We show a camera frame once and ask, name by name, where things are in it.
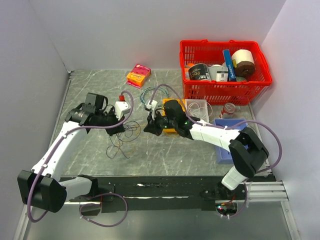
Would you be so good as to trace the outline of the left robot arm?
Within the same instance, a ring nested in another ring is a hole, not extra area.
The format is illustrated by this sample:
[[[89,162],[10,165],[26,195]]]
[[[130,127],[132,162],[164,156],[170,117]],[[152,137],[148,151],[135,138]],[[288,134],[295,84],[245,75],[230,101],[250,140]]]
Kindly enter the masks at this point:
[[[45,155],[31,170],[22,170],[17,177],[24,204],[56,213],[66,201],[76,197],[83,196],[87,201],[98,197],[97,178],[82,174],[61,181],[61,176],[65,164],[90,130],[104,129],[110,136],[124,132],[123,121],[130,105],[123,95],[110,110],[106,110],[108,105],[106,96],[89,92],[84,102],[67,113],[57,138]]]

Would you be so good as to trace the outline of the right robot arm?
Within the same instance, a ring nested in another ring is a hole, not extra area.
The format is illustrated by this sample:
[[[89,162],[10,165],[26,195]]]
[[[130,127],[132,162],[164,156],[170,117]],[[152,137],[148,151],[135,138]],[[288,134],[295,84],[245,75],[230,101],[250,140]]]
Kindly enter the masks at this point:
[[[254,177],[269,157],[269,152],[256,133],[249,127],[228,129],[214,127],[204,120],[188,116],[180,103],[173,99],[163,105],[164,115],[151,100],[145,107],[149,112],[144,132],[160,136],[165,129],[174,129],[179,136],[203,141],[228,151],[233,167],[225,174],[218,187],[223,199],[230,199],[236,188],[246,179]]]

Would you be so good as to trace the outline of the yellow plastic bin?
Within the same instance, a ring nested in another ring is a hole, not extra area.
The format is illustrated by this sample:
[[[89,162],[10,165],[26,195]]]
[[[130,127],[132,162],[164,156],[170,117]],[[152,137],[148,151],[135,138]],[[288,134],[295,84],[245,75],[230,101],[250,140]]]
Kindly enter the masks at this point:
[[[175,98],[164,98],[164,99],[162,100],[162,106],[164,106],[164,104],[165,104],[166,102],[170,101],[170,100],[175,100]],[[176,100],[179,102],[179,104],[180,104],[181,107],[182,107],[182,110],[184,111],[184,107],[182,106],[181,101],[180,101],[179,99],[176,99]],[[164,132],[165,134],[167,134],[167,135],[177,134],[177,132],[176,132],[176,130],[175,130],[174,128],[165,128],[165,129],[163,130],[163,132]]]

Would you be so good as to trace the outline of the white plastic bin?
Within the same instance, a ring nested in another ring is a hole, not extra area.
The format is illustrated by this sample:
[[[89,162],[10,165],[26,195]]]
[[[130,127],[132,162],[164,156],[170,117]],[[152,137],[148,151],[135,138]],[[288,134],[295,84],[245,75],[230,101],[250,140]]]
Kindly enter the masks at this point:
[[[191,117],[209,122],[208,104],[205,99],[185,99],[185,107]]]

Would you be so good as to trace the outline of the pink orange small box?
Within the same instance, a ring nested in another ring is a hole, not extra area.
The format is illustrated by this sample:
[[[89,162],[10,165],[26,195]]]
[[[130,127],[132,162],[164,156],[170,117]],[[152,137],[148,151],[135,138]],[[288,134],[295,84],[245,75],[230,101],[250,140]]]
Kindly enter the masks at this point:
[[[127,74],[127,84],[140,89],[151,75],[151,69],[141,64],[136,64]]]

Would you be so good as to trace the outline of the black labelled can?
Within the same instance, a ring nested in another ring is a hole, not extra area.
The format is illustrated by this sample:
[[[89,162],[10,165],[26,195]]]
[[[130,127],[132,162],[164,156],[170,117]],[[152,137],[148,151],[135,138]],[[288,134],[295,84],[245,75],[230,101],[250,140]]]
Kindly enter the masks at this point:
[[[188,69],[191,81],[211,81],[208,66],[204,63],[197,63]]]

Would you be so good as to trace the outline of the blue plastic tray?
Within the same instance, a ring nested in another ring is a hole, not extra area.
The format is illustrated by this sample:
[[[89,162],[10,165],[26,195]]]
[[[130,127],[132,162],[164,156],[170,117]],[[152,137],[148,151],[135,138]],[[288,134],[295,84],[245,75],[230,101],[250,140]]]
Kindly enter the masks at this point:
[[[216,118],[213,123],[220,127],[232,127],[238,123],[245,121],[245,119],[235,119],[235,118]],[[229,151],[215,146],[216,162],[218,164],[233,164],[233,159]]]

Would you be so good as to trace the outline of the red soda can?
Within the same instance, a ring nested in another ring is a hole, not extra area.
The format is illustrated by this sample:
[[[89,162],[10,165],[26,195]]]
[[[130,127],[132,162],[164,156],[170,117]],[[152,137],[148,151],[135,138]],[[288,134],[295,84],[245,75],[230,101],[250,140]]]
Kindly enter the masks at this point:
[[[219,118],[220,119],[231,119],[234,116],[236,110],[237,110],[237,108],[233,103],[227,102],[222,107],[221,112],[219,114]]]

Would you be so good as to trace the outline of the white labelled container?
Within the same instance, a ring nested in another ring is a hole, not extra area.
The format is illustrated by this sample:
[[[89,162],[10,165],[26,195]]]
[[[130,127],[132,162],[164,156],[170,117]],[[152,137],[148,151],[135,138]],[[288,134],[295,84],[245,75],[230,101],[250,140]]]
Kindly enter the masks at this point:
[[[228,69],[219,64],[214,64],[208,67],[208,72],[212,81],[227,82],[228,81]]]

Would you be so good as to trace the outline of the red plastic shopping basket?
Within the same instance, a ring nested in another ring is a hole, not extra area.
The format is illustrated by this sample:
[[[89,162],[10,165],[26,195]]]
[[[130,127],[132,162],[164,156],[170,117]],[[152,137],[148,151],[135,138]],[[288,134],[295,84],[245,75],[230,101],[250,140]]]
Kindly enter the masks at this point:
[[[186,99],[247,105],[273,82],[255,41],[182,40],[179,53]]]

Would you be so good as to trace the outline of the blue tall box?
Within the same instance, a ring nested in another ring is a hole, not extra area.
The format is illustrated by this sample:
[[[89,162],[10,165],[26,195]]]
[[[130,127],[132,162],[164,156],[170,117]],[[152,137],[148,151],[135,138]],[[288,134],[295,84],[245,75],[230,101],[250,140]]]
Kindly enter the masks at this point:
[[[222,51],[222,54],[223,54],[223,57],[224,57],[225,66],[226,66],[226,68],[228,70],[228,81],[229,82],[236,82],[237,81],[237,77],[236,77],[236,74],[235,74],[233,60],[231,58],[230,50],[229,49],[224,49]]]

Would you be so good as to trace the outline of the white paper roll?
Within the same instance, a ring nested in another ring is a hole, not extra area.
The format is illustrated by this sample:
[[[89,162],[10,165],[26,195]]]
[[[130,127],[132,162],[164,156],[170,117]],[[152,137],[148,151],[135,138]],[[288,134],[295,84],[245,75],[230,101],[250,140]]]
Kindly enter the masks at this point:
[[[247,49],[239,49],[233,53],[231,56],[232,62],[235,65],[239,65],[242,62],[255,63],[252,52]]]

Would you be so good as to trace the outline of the aluminium rail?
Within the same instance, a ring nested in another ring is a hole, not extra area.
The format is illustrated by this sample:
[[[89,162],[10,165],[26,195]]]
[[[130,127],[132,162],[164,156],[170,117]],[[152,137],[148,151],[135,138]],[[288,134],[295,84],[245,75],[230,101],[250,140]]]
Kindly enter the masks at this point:
[[[249,182],[240,184],[235,190],[223,188],[221,183],[209,182],[141,182],[116,183],[87,179],[79,185],[76,178],[54,182],[49,186],[36,187],[31,205],[57,212],[65,202],[75,199],[90,201],[103,194],[117,194],[129,199],[195,199],[208,201],[232,201],[252,198],[255,201],[282,201],[287,199],[285,188],[280,182]]]

